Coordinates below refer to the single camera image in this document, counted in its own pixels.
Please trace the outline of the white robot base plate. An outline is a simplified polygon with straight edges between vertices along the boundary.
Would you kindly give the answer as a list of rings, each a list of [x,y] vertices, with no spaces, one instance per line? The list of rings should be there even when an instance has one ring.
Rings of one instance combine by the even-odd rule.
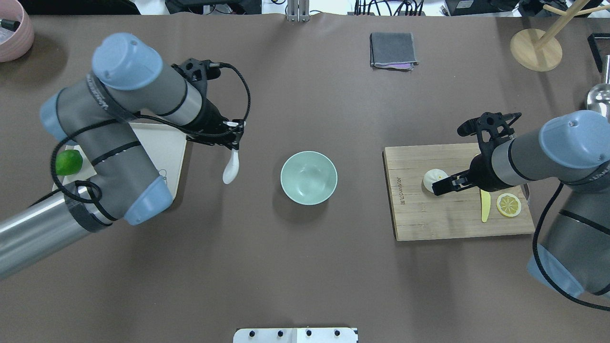
[[[233,336],[233,343],[357,343],[357,328],[294,327],[242,328]]]

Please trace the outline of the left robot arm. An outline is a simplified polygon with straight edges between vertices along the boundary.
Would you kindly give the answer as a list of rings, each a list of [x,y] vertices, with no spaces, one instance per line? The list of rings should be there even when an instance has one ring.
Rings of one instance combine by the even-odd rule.
[[[166,64],[135,35],[114,33],[96,48],[91,71],[40,109],[56,140],[50,174],[56,190],[1,224],[1,277],[22,271],[119,219],[136,225],[173,202],[171,191],[130,123],[146,119],[187,140],[229,148],[231,184],[247,117],[229,120],[207,99],[225,62],[189,58]]]

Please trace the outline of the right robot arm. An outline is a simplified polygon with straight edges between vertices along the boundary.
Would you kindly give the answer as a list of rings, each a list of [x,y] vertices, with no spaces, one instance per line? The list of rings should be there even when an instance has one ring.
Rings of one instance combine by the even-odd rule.
[[[609,297],[609,119],[580,110],[556,117],[515,137],[520,113],[485,112],[457,128],[475,135],[480,153],[467,170],[431,185],[436,196],[477,187],[495,192],[556,178],[559,186],[543,209],[532,237],[528,272],[569,300],[583,293]]]

